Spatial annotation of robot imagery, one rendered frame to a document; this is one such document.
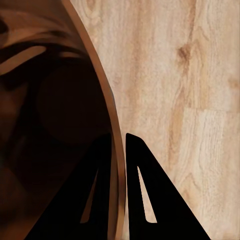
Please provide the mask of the trash can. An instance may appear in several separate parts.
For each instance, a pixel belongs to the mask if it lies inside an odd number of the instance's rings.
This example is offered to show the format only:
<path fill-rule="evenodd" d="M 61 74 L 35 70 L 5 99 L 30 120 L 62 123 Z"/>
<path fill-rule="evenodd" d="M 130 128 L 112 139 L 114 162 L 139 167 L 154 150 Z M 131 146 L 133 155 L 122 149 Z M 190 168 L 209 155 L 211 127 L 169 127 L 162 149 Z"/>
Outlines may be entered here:
<path fill-rule="evenodd" d="M 115 97 L 78 12 L 70 0 L 0 0 L 0 240 L 25 240 L 108 133 L 107 240 L 122 240 L 127 175 Z"/>

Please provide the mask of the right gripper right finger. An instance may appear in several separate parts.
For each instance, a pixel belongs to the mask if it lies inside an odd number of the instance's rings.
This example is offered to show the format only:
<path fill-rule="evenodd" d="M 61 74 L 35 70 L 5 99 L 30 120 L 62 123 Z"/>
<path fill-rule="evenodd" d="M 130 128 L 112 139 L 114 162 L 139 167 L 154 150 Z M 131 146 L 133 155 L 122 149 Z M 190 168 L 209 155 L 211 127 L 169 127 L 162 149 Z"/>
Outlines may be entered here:
<path fill-rule="evenodd" d="M 129 240 L 211 240 L 144 140 L 125 136 Z M 146 220 L 138 168 L 157 223 Z"/>

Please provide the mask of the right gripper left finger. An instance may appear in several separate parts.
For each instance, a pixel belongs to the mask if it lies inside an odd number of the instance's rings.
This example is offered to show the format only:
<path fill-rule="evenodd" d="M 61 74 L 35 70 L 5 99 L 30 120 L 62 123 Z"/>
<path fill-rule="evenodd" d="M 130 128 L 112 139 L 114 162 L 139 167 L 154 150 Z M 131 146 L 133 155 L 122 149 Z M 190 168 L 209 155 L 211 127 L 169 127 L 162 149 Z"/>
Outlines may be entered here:
<path fill-rule="evenodd" d="M 108 240 L 112 137 L 96 138 L 24 240 Z M 89 220 L 80 223 L 95 177 Z"/>

